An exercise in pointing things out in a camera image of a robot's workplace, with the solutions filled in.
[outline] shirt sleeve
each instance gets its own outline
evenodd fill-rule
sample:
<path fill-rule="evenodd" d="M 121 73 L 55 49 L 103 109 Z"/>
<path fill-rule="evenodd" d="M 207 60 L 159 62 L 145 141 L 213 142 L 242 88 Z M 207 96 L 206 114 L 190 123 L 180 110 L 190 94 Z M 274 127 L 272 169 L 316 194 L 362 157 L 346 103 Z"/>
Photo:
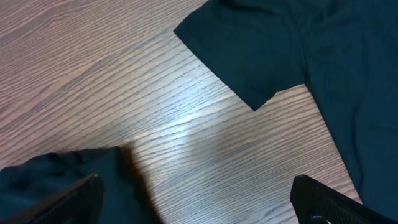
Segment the shirt sleeve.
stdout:
<path fill-rule="evenodd" d="M 302 43 L 284 0 L 210 0 L 174 32 L 253 110 L 304 83 Z"/>

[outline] sleeve hem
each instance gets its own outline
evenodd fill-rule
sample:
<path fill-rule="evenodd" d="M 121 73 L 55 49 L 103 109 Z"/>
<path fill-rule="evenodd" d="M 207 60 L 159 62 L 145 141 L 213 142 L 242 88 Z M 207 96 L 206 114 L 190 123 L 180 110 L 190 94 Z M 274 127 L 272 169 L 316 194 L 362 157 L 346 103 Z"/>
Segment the sleeve hem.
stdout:
<path fill-rule="evenodd" d="M 188 29 L 185 29 L 183 23 L 180 24 L 174 33 L 179 39 L 201 60 L 223 83 L 237 94 L 252 110 L 256 111 L 267 100 L 272 98 L 273 94 L 264 96 L 256 93 L 245 79 L 240 75 L 232 76 L 233 71 L 228 71 L 228 66 L 224 66 L 220 59 L 215 56 L 210 48 L 205 49 L 202 44 Z"/>

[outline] wood grain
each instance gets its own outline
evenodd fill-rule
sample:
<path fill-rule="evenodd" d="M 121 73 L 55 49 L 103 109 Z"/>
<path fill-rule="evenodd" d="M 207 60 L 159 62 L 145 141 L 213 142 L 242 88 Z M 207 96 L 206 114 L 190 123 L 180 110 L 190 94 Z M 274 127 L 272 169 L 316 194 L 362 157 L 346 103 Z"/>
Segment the wood grain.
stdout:
<path fill-rule="evenodd" d="M 204 2 L 0 1 L 0 167 L 129 145 L 165 223 L 297 223 L 298 174 L 359 201 L 304 86 L 253 112 L 173 34 Z"/>

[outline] black plastic part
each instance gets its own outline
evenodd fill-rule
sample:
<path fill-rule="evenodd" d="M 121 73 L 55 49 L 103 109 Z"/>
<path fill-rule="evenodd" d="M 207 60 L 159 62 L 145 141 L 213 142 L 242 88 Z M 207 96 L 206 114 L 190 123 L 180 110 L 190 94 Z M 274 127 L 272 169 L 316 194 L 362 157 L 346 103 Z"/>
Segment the black plastic part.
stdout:
<path fill-rule="evenodd" d="M 398 224 L 307 175 L 295 177 L 290 201 L 300 224 Z"/>
<path fill-rule="evenodd" d="M 101 178 L 91 174 L 1 224 L 95 224 L 100 217 L 104 192 Z"/>

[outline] t-shirt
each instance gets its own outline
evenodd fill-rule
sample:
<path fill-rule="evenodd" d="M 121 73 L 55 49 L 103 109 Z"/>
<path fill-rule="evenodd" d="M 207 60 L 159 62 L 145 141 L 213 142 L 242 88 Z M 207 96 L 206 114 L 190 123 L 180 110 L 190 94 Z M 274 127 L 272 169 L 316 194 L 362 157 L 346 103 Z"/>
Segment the t-shirt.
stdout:
<path fill-rule="evenodd" d="M 253 110 L 306 84 L 365 206 L 398 221 L 397 0 L 210 0 L 175 33 Z"/>
<path fill-rule="evenodd" d="M 0 172 L 0 221 L 92 173 L 99 174 L 105 187 L 98 224 L 160 223 L 140 180 L 131 176 L 118 147 L 49 153 L 4 168 Z"/>

